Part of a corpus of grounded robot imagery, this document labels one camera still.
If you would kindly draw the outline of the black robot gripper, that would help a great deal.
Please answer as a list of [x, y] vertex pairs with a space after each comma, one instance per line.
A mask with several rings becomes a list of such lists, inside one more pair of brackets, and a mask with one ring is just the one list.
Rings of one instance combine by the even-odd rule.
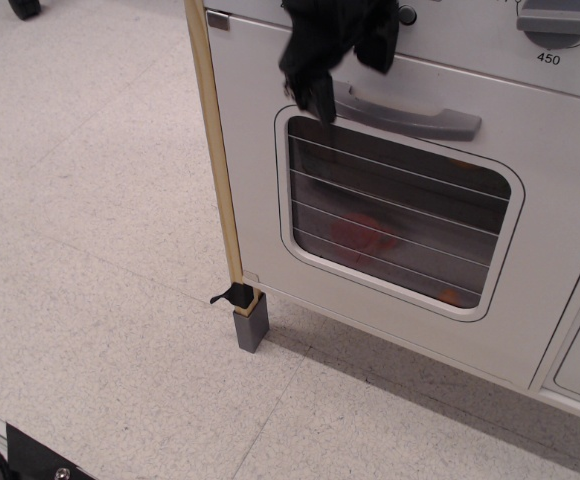
[[397, 1], [284, 1], [291, 37], [279, 61], [299, 108], [322, 124], [336, 119], [330, 71], [352, 51], [359, 62], [387, 74], [400, 30]]

